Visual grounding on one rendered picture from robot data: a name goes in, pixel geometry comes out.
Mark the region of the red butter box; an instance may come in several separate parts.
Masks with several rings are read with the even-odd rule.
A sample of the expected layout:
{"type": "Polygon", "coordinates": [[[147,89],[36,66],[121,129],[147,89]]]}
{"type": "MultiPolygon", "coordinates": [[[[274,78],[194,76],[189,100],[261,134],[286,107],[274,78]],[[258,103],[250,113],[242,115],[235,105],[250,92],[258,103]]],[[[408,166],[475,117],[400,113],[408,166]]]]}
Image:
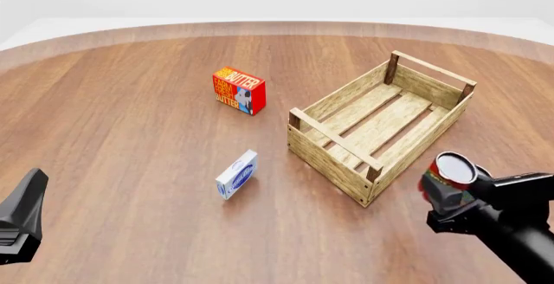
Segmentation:
{"type": "Polygon", "coordinates": [[[212,75],[216,99],[235,109],[256,115],[267,104],[266,82],[262,78],[225,67],[212,75]]]}

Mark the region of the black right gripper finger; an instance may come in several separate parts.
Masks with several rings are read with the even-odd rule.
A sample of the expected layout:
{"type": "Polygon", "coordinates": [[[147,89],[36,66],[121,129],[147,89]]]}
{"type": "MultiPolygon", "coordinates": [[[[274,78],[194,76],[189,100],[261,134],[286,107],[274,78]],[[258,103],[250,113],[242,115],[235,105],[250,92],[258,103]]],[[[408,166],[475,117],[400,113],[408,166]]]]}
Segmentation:
{"type": "Polygon", "coordinates": [[[439,182],[432,174],[423,174],[421,183],[433,210],[440,216],[445,216],[467,204],[462,190],[439,182]]]}
{"type": "Polygon", "coordinates": [[[489,171],[483,167],[475,166],[478,172],[478,176],[473,183],[473,196],[479,200],[498,200],[499,197],[494,185],[494,178],[489,171]]]}

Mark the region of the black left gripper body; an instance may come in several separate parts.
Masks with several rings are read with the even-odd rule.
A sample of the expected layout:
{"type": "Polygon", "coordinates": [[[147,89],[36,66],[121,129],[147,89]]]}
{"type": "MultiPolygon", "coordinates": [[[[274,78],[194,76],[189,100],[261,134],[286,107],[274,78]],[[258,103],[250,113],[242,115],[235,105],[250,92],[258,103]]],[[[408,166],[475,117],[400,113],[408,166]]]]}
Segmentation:
{"type": "Polygon", "coordinates": [[[25,229],[0,222],[0,265],[31,262],[41,242],[25,229]]]}

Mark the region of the white and blue box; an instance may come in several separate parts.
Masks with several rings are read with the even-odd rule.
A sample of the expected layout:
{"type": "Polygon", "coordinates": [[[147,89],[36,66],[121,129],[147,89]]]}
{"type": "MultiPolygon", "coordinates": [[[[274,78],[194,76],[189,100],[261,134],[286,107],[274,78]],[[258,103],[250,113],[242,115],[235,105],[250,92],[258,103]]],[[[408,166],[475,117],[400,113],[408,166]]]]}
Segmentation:
{"type": "Polygon", "coordinates": [[[258,153],[247,150],[231,166],[216,177],[216,187],[224,200],[229,200],[256,172],[258,153]]]}

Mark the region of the red tomato sauce tin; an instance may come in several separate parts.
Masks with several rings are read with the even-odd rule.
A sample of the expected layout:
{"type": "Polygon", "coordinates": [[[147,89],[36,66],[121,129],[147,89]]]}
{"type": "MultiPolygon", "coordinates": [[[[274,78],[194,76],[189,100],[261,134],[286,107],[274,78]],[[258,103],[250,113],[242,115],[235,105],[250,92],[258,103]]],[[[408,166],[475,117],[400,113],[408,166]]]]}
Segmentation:
{"type": "MultiPolygon", "coordinates": [[[[475,197],[467,190],[469,185],[475,182],[478,172],[475,165],[459,153],[440,153],[433,159],[423,174],[426,173],[432,174],[435,179],[443,184],[455,187],[457,190],[462,190],[464,192],[464,201],[467,202],[466,205],[475,201],[475,197]]],[[[421,180],[419,182],[419,189],[424,195],[425,200],[428,201],[423,192],[421,180]]]]}

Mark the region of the wooden slat tray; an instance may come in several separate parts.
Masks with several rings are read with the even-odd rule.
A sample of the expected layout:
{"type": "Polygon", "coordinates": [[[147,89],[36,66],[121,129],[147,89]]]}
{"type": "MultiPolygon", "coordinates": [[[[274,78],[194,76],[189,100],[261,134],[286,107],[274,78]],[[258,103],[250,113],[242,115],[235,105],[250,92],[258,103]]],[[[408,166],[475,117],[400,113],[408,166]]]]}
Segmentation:
{"type": "Polygon", "coordinates": [[[289,151],[367,207],[465,111],[476,81],[402,52],[306,109],[289,151]]]}

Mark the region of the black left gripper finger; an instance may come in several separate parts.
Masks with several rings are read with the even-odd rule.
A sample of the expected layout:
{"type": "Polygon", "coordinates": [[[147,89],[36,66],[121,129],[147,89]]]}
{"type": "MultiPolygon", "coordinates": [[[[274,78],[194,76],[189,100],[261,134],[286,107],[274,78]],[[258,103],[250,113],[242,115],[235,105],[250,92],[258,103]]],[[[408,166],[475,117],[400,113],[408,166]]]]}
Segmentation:
{"type": "Polygon", "coordinates": [[[22,234],[42,234],[42,204],[48,176],[31,169],[0,203],[0,229],[17,229],[22,234]]]}

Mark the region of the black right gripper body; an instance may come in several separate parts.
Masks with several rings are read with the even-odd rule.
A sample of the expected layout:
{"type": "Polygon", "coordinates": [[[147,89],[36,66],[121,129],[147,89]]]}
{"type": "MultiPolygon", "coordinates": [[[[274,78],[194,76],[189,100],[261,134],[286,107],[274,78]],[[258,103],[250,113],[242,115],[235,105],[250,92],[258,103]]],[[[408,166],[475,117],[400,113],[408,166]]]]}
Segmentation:
{"type": "Polygon", "coordinates": [[[506,211],[478,200],[462,208],[440,215],[431,210],[426,224],[436,233],[467,234],[473,236],[516,236],[517,226],[507,221],[506,211]]]}

